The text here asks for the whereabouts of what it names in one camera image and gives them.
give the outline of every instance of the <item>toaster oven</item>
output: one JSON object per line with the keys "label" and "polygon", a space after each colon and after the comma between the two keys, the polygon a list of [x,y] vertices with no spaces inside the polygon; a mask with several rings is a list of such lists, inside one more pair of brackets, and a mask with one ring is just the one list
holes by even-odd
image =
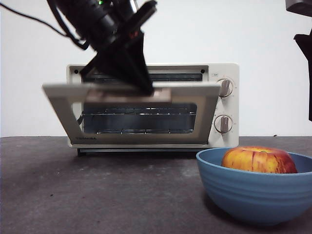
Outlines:
{"label": "toaster oven", "polygon": [[199,151],[238,145],[239,67],[234,63],[149,64],[155,92],[131,87],[83,65],[66,84],[45,84],[69,146],[107,151]]}

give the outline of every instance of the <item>red apple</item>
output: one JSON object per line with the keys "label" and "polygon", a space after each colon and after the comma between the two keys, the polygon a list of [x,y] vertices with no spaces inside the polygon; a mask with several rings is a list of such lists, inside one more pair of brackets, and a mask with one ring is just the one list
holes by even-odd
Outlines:
{"label": "red apple", "polygon": [[297,173],[291,156],[283,150],[262,146],[240,146],[228,150],[223,167],[251,172]]}

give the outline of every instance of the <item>blue bowl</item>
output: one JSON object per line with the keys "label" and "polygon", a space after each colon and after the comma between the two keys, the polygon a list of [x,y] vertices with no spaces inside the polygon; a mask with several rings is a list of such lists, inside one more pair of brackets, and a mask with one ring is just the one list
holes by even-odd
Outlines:
{"label": "blue bowl", "polygon": [[202,183],[211,200],[239,220],[271,226],[312,206],[312,157],[289,153],[297,174],[248,172],[221,166],[230,148],[197,153]]}

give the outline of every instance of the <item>oven feet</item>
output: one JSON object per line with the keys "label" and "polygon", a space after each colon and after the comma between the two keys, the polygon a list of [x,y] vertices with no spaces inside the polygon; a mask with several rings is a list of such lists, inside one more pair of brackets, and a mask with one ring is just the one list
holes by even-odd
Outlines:
{"label": "oven feet", "polygon": [[81,149],[77,149],[77,156],[81,157],[81,156],[86,156],[87,152],[82,152]]}

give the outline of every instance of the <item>oven door window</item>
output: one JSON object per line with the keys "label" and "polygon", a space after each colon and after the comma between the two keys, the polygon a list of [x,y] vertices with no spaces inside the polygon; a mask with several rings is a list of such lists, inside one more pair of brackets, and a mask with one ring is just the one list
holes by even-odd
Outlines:
{"label": "oven door window", "polygon": [[197,106],[194,103],[124,107],[74,103],[73,111],[81,130],[88,134],[189,134],[194,131]]}

